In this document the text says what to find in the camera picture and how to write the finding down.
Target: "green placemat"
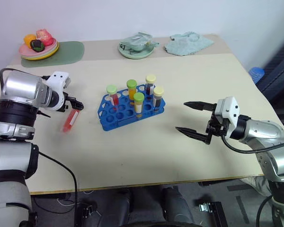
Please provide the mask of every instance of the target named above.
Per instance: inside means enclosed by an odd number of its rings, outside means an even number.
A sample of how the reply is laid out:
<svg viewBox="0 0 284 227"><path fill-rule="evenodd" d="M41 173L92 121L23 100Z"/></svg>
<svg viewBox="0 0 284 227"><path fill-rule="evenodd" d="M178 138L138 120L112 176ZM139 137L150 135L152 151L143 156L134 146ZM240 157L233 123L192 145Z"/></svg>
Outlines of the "green placemat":
<svg viewBox="0 0 284 227"><path fill-rule="evenodd" d="M58 51L52 56L36 61L21 59L21 65L23 67L32 68L51 65L72 64L77 61L80 61L83 54L83 43L77 41L61 42L59 43Z"/></svg>

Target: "yellow cap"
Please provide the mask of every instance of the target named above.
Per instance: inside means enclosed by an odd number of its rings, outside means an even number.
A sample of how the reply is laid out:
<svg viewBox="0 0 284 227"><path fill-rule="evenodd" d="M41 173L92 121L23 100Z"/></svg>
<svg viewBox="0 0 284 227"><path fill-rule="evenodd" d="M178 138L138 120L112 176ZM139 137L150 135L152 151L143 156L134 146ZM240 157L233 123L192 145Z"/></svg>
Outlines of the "yellow cap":
<svg viewBox="0 0 284 227"><path fill-rule="evenodd" d="M146 82L148 84L153 84L156 82L156 76L154 74L149 74L146 76Z"/></svg>
<svg viewBox="0 0 284 227"><path fill-rule="evenodd" d="M155 96L162 96L163 93L164 93L164 89L163 89L162 87L155 87L155 88L153 89L153 94L154 94Z"/></svg>

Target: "test tube rack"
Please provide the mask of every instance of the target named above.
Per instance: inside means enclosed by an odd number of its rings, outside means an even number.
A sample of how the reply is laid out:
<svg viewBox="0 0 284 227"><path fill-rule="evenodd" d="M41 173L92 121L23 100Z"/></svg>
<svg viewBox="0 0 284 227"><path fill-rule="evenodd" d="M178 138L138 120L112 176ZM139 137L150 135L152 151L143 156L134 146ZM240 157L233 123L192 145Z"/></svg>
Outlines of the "test tube rack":
<svg viewBox="0 0 284 227"><path fill-rule="evenodd" d="M137 92L144 94L142 113L135 113L133 100L128 97L128 89L118 91L119 105L112 105L109 95L102 98L98 116L104 131L122 127L164 112L165 102L162 99L159 107L152 105L153 95L146 94L145 85L138 85Z"/></svg>

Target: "floor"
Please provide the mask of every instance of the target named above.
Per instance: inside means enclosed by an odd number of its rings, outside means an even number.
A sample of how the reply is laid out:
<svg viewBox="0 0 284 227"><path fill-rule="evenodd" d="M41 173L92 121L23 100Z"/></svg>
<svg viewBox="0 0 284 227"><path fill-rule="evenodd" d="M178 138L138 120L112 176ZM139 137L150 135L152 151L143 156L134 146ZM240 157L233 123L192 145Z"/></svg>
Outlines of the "floor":
<svg viewBox="0 0 284 227"><path fill-rule="evenodd" d="M196 201L200 198L211 197L212 201L220 201L223 205L225 216L230 227L254 227L256 213L260 203L265 197L258 194L252 187L244 184L240 180L226 181L212 184L210 186L200 186L198 183L181 183L164 186L147 186L132 188L134 194L134 208L130 215L129 223L138 221L164 221L160 201L160 191L163 187L178 186L180 193L186 199L195 224L214 227L212 217L207 212L200 212L196 206ZM85 221L84 227L96 227L101 213L109 204L117 189L99 190L91 194L79 193L80 202L93 204L94 211ZM45 199L36 197L39 206L51 211L64 212L72 206L64 207L56 199ZM63 204L70 204L66 200L59 200ZM72 227L73 210L66 214L52 214L36 206L32 199L33 209L38 213L37 227ZM261 226L273 227L271 219L271 207L267 204L261 213Z"/></svg>

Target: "table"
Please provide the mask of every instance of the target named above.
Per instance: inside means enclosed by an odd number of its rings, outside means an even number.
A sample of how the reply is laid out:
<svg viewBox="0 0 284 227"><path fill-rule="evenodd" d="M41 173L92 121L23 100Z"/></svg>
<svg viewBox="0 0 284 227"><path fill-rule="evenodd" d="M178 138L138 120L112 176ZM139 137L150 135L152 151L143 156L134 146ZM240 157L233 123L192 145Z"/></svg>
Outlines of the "table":
<svg viewBox="0 0 284 227"><path fill-rule="evenodd" d="M116 40L84 42L86 51L82 60L68 65L24 68L17 56L9 67L38 76L51 75L56 70L69 72L72 82L66 91L85 105L69 134L63 134L61 128L70 110L44 111L51 118L38 115L33 143L41 152L69 167L80 190L261 175L254 154L229 150L217 137L208 146L175 129L188 127L205 133L211 113L190 109L183 103L216 103L227 96L236 97L241 114L282 125L223 40L216 35L207 37L215 44L196 55L182 57L159 47L148 58L126 59L118 53ZM163 46L168 39L154 41ZM97 110L106 94L106 85L115 84L122 90L128 79L145 83L149 73L156 74L156 84L165 89L165 112L103 131ZM237 141L229 142L248 149ZM39 157L38 170L27 180L27 186L32 194L74 189L69 173L44 157Z"/></svg>

